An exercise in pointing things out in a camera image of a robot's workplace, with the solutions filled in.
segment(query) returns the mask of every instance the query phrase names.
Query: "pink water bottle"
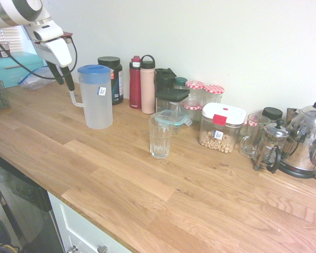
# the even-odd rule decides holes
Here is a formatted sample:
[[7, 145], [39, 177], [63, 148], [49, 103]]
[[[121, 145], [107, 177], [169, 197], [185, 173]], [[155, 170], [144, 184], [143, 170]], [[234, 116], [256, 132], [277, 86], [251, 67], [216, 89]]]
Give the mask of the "pink water bottle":
[[130, 107], [140, 109], [141, 99], [141, 58], [136, 55], [130, 62]]
[[[148, 56], [152, 60], [144, 61]], [[154, 72], [155, 61], [150, 55], [145, 55], [141, 60], [141, 96], [142, 96], [142, 112], [152, 114], [155, 112], [155, 89], [154, 89]]]

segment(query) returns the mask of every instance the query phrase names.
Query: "window blind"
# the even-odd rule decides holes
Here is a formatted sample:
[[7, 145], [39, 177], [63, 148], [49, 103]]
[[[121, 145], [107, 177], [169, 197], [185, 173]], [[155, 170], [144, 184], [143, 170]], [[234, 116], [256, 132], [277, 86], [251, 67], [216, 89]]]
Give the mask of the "window blind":
[[23, 51], [22, 39], [17, 26], [0, 29], [0, 42], [9, 42], [11, 52]]

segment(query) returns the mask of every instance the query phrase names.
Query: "dishwasher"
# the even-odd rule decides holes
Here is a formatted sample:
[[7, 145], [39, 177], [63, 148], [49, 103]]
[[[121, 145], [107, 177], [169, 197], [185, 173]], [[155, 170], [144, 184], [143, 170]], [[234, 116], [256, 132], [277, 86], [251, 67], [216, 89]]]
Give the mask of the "dishwasher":
[[21, 253], [64, 252], [47, 191], [1, 157], [0, 203]]

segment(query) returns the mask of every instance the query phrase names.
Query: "white cabinet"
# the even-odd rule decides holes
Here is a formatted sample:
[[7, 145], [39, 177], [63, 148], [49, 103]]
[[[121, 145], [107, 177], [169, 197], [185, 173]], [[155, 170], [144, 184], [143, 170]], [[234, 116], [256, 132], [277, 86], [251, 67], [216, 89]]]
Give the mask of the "white cabinet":
[[73, 253], [102, 253], [105, 247], [106, 253], [131, 253], [58, 198], [50, 193], [48, 195], [66, 252], [76, 246], [77, 250]]

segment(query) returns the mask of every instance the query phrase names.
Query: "blue box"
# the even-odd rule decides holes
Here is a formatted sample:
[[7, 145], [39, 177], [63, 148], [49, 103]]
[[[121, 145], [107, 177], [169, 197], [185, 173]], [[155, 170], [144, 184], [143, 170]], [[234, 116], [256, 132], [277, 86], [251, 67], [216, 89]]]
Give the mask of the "blue box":
[[[43, 60], [36, 54], [16, 52], [12, 53], [12, 56], [32, 71], [44, 66]], [[28, 72], [10, 57], [0, 58], [0, 80], [4, 82], [5, 88], [16, 86], [27, 74]]]

